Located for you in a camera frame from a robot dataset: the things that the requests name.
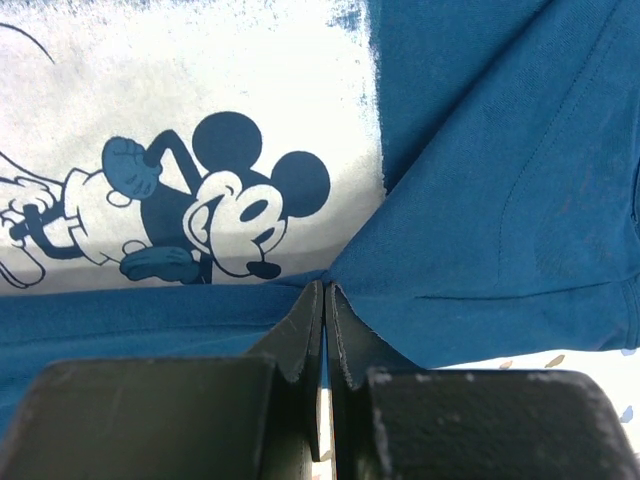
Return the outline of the navy blue printed t-shirt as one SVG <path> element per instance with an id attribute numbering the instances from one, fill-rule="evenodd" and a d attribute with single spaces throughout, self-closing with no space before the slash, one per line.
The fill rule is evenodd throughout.
<path id="1" fill-rule="evenodd" d="M 3 421 L 315 280 L 426 368 L 636 348 L 638 3 L 2 3 Z"/>

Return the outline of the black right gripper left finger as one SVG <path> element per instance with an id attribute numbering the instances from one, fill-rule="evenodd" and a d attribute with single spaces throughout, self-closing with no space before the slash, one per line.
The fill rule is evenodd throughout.
<path id="1" fill-rule="evenodd" d="M 320 456 L 324 289 L 240 357 L 47 367 L 1 445 L 5 479 L 307 479 Z"/>

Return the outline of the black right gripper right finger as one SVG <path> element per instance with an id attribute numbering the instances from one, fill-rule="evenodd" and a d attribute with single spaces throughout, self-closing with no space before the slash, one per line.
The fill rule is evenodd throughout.
<path id="1" fill-rule="evenodd" d="M 329 286 L 324 328 L 339 479 L 635 479 L 604 391 L 554 370 L 426 370 Z"/>

